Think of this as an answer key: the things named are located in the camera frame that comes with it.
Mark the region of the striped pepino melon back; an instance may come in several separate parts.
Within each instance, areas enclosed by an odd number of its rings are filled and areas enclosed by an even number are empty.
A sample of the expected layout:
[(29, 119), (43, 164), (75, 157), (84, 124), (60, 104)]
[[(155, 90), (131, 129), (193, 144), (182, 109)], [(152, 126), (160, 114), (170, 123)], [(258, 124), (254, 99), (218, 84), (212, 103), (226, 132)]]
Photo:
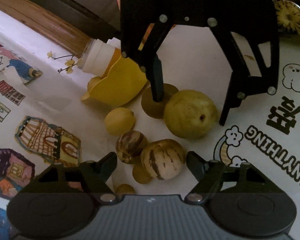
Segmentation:
[(140, 160), (142, 150), (147, 146), (146, 136), (135, 130), (121, 135), (116, 142), (115, 151), (120, 161), (134, 165)]

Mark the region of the striped pepino melon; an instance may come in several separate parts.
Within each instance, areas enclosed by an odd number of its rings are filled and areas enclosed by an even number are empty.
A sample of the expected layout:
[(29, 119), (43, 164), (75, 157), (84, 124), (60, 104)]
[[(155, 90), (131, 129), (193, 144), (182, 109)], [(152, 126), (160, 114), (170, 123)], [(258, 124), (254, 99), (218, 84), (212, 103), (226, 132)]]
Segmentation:
[(115, 151), (120, 161), (134, 165), (140, 160), (142, 150), (147, 146), (146, 136), (135, 130), (121, 135), (116, 142)]
[(141, 163), (158, 180), (170, 180), (183, 169), (186, 151), (177, 141), (162, 139), (148, 144), (141, 152)]
[(288, 0), (275, 2), (280, 32), (300, 35), (300, 6)]

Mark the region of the green pear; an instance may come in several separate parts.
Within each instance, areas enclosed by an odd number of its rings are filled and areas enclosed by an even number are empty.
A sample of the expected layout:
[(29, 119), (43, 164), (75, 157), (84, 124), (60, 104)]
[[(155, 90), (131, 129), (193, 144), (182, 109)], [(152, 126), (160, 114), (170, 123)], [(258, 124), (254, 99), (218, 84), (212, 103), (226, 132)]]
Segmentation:
[(176, 137), (196, 140), (206, 135), (218, 119), (214, 102), (196, 90), (175, 93), (164, 109), (164, 122)]

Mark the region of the brown kiwi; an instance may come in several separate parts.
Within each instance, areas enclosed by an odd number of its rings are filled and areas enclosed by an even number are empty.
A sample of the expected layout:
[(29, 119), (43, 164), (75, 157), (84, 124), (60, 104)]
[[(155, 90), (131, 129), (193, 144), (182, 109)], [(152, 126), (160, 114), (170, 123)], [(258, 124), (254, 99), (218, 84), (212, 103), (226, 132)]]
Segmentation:
[(141, 107), (143, 111), (155, 119), (162, 119), (164, 117), (164, 109), (170, 98), (179, 91), (174, 85), (164, 84), (165, 96), (161, 102), (153, 101), (151, 87), (148, 87), (141, 98)]

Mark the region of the striped pepino melon front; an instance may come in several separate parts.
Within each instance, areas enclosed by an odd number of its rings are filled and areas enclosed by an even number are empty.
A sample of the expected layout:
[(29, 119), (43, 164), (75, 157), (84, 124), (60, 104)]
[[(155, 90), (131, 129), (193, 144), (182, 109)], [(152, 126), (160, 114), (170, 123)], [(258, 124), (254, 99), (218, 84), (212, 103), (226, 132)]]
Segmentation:
[(300, 6), (288, 0), (275, 2), (280, 32), (300, 35)]

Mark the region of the small white cup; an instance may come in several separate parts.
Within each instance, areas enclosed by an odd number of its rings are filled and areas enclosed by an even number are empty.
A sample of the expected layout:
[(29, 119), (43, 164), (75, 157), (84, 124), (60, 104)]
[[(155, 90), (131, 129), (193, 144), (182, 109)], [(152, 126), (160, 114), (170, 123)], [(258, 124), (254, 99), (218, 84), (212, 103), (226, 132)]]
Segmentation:
[(112, 38), (107, 41), (108, 45), (121, 49), (121, 41), (118, 38)]

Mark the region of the white orange cup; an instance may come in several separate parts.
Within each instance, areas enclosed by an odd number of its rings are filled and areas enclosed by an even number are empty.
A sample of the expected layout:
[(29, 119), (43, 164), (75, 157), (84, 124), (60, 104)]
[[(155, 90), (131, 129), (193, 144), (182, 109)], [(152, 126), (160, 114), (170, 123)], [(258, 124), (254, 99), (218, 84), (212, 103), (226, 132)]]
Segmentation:
[(77, 66), (85, 73), (104, 78), (120, 56), (119, 48), (99, 39), (91, 39), (78, 60)]

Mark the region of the yellow plastic bowl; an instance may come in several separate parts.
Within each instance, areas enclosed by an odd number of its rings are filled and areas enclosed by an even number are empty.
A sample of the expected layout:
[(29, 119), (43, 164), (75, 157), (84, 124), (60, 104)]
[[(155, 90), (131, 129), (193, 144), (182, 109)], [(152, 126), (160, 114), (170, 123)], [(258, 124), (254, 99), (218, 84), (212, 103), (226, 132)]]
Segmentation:
[(94, 77), (81, 100), (94, 99), (112, 107), (120, 107), (134, 99), (147, 83), (145, 73), (133, 60), (119, 59), (109, 68), (107, 76)]

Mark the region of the yellow lemon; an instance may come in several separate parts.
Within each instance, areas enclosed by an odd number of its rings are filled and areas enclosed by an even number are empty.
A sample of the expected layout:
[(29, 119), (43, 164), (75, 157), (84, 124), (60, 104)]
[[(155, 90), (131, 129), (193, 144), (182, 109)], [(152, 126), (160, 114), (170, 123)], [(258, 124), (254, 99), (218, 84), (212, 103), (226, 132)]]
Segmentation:
[(110, 135), (120, 136), (130, 131), (136, 122), (133, 111), (125, 107), (119, 107), (110, 111), (105, 117), (104, 123)]

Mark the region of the yellow dried flower sprig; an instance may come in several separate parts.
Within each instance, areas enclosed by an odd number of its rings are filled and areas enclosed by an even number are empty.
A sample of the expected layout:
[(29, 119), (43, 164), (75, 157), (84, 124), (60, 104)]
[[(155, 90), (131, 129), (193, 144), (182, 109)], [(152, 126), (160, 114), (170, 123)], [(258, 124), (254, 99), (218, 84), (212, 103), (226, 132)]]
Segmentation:
[(52, 59), (53, 61), (65, 60), (63, 63), (64, 66), (57, 69), (58, 74), (72, 74), (74, 72), (74, 68), (78, 67), (81, 62), (81, 58), (78, 58), (72, 54), (64, 56), (55, 56), (52, 51), (49, 51), (46, 55), (48, 59)]

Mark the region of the houses drawing paper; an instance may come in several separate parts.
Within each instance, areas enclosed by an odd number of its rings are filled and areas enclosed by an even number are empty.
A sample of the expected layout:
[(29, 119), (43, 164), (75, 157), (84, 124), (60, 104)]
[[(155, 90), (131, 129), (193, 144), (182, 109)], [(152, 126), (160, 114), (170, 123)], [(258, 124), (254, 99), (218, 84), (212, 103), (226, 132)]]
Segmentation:
[(77, 166), (81, 140), (47, 117), (24, 85), (0, 74), (0, 239), (11, 239), (7, 204), (50, 164)]

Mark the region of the cartoon kids drawing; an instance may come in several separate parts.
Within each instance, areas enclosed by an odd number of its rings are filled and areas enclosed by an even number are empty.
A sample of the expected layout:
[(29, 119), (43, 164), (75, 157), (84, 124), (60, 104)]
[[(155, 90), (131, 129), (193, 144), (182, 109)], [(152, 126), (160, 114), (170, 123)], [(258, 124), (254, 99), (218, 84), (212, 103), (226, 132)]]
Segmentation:
[(41, 70), (27, 64), (15, 53), (7, 50), (2, 44), (0, 44), (0, 72), (3, 72), (9, 67), (15, 68), (23, 83), (35, 80), (43, 74)]

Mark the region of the wooden door frame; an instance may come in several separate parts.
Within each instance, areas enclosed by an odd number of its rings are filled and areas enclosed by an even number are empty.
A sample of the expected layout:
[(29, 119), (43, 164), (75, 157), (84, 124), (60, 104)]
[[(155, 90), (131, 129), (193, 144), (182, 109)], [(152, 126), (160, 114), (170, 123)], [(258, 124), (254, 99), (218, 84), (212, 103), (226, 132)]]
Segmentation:
[(91, 37), (29, 0), (0, 0), (0, 11), (76, 56), (82, 55)]

